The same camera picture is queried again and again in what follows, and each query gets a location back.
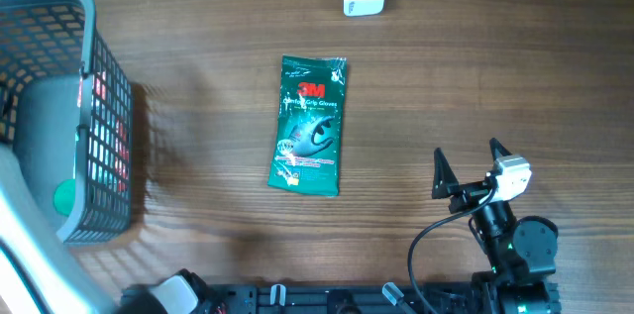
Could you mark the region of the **green lid jar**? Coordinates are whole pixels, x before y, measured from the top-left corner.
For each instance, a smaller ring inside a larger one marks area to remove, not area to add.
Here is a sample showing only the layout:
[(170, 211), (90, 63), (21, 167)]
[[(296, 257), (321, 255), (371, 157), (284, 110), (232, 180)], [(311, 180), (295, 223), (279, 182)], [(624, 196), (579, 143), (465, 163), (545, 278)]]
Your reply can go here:
[(75, 180), (64, 180), (53, 193), (53, 208), (58, 214), (68, 217), (72, 212), (74, 201)]

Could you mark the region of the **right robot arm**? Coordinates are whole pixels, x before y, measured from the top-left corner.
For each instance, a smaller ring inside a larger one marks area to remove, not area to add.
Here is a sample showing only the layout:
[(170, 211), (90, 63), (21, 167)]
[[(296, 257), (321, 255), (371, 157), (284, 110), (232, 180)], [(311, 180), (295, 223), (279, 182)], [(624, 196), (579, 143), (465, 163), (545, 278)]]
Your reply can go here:
[(476, 272), (456, 299), (442, 300), (453, 313), (557, 314), (563, 310), (556, 272), (559, 231), (540, 216), (516, 218), (510, 201), (523, 194), (531, 165), (497, 139), (489, 141), (492, 170), (483, 180), (461, 183), (441, 149), (434, 150), (432, 197), (448, 198), (452, 215), (466, 213), (490, 270)]

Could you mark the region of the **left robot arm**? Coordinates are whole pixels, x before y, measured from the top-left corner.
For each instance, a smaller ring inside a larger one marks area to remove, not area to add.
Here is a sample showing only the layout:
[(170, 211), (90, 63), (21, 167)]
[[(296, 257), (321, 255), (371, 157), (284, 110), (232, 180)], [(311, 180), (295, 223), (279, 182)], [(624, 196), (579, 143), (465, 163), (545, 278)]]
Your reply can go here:
[(1, 147), (1, 297), (15, 313), (193, 313), (201, 299), (175, 274), (117, 304), (41, 218), (19, 162)]

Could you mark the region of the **green 3M gloves package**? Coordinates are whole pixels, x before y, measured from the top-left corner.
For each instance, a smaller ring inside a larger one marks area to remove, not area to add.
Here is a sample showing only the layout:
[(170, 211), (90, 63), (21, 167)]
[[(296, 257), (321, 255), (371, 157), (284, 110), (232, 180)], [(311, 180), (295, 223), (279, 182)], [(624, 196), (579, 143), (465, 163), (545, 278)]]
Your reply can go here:
[(269, 186), (339, 195), (347, 74), (344, 57), (282, 58)]

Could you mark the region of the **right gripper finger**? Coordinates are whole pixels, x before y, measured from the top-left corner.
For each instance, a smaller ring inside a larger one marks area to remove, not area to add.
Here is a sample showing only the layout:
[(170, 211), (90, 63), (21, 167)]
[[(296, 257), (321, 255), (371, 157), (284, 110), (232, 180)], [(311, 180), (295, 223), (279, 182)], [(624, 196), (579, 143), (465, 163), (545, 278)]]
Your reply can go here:
[(443, 199), (454, 196), (460, 190), (460, 183), (440, 148), (434, 150), (434, 177), (432, 198)]
[(489, 140), (489, 147), (493, 159), (512, 155), (512, 152), (509, 151), (497, 138), (491, 138)]

